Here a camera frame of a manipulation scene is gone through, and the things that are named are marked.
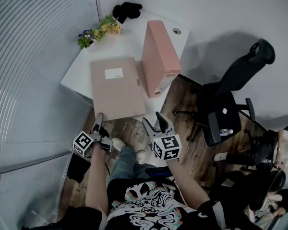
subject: chair wheel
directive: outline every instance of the chair wheel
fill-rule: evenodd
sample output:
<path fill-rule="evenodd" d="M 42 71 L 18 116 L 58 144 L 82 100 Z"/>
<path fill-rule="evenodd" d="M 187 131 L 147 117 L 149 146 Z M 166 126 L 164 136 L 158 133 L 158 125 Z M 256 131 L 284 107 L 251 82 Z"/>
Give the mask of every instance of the chair wheel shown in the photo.
<path fill-rule="evenodd" d="M 192 143 L 193 142 L 192 138 L 191 137 L 187 137 L 187 142 Z"/>

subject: white table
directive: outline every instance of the white table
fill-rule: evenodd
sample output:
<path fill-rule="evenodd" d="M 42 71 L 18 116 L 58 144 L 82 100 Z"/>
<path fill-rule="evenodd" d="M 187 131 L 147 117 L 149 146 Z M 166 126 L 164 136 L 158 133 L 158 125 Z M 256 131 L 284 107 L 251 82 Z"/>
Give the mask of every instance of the white table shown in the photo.
<path fill-rule="evenodd" d="M 122 25 L 122 34 L 107 35 L 101 40 L 101 42 L 93 43 L 91 47 L 81 50 L 65 74 L 61 84 L 83 96 L 88 97 L 89 99 L 94 100 L 90 62 L 107 58 L 134 57 L 137 62 L 138 75 L 143 89 L 143 98 L 146 106 L 146 114 L 135 116 L 134 118 L 141 121 L 142 118 L 145 117 L 152 125 L 154 125 L 156 123 L 155 112 L 161 110 L 170 86 L 168 86 L 159 97 L 151 99 L 148 98 L 140 60 L 142 57 L 147 21 L 151 20 L 163 21 L 176 50 L 178 59 L 180 59 L 189 35 L 189 30 L 177 23 L 160 18 L 157 15 L 141 11 L 139 18 L 133 20 L 128 18 L 126 19 Z M 180 29 L 181 34 L 175 34 L 173 28 Z"/>

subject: pink folder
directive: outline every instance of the pink folder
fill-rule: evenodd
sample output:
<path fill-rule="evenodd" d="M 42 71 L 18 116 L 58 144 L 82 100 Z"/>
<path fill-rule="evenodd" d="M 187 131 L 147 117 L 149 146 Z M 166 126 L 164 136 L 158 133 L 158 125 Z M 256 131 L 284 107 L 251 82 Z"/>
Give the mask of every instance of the pink folder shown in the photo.
<path fill-rule="evenodd" d="M 95 115 L 104 121 L 146 113 L 133 57 L 91 62 Z"/>
<path fill-rule="evenodd" d="M 181 72 L 162 21 L 148 21 L 141 62 L 149 98 L 158 97 Z"/>

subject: white sneaker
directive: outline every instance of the white sneaker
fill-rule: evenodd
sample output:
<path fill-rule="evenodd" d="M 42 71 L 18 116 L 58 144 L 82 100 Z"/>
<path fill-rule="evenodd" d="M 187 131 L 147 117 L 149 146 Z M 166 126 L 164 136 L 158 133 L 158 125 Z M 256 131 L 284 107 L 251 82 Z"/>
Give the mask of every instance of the white sneaker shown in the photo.
<path fill-rule="evenodd" d="M 121 139 L 113 138 L 112 139 L 112 146 L 116 150 L 120 151 L 123 146 L 126 146 L 126 144 Z"/>
<path fill-rule="evenodd" d="M 136 152 L 135 156 L 136 156 L 136 161 L 139 164 L 142 164 L 144 162 L 144 160 L 145 160 L 146 152 L 143 151 L 143 150 L 139 150 L 139 151 Z"/>
<path fill-rule="evenodd" d="M 226 160 L 226 156 L 227 156 L 227 152 L 222 152 L 222 153 L 217 153 L 214 156 L 214 161 L 222 161 L 222 160 Z"/>

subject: black graphic t-shirt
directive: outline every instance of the black graphic t-shirt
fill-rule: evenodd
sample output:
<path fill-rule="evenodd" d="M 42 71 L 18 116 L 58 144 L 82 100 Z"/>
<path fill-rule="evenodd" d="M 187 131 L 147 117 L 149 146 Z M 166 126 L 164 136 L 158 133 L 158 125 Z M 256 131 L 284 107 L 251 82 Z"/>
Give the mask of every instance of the black graphic t-shirt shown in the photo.
<path fill-rule="evenodd" d="M 229 214 L 220 202 L 207 201 L 198 211 L 187 207 L 176 185 L 165 179 L 114 179 L 108 185 L 108 201 L 107 216 L 88 208 L 89 229 L 219 230 L 237 223 L 248 230 L 257 229 L 245 215 Z"/>
<path fill-rule="evenodd" d="M 184 205 L 170 180 L 115 179 L 108 185 L 106 229 L 219 229 L 209 217 Z"/>

